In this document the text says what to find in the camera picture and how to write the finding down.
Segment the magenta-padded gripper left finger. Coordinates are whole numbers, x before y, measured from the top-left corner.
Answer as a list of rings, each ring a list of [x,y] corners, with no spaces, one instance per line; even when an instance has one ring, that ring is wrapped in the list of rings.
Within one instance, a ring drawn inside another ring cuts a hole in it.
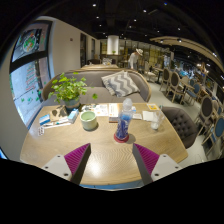
[[[90,154],[91,144],[87,143],[66,155],[57,154],[42,169],[79,185]]]

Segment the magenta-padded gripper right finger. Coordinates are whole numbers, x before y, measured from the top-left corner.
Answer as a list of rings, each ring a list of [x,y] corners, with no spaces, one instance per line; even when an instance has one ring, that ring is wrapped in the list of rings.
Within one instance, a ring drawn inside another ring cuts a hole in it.
[[[133,144],[132,153],[144,185],[181,170],[181,167],[167,154],[158,155],[139,144]]]

